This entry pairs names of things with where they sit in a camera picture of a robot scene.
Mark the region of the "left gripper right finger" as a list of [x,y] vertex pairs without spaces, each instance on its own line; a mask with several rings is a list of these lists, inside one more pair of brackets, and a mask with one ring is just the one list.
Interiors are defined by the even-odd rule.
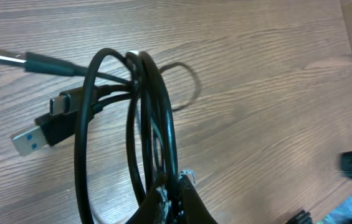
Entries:
[[179,180],[179,202],[178,223],[217,224],[186,175]]

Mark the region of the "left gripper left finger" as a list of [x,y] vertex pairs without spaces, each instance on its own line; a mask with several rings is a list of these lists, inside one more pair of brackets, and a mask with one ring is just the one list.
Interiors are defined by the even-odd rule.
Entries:
[[171,201],[166,189],[167,176],[164,172],[158,175],[150,192],[145,197],[139,209],[126,224],[165,224],[171,211]]

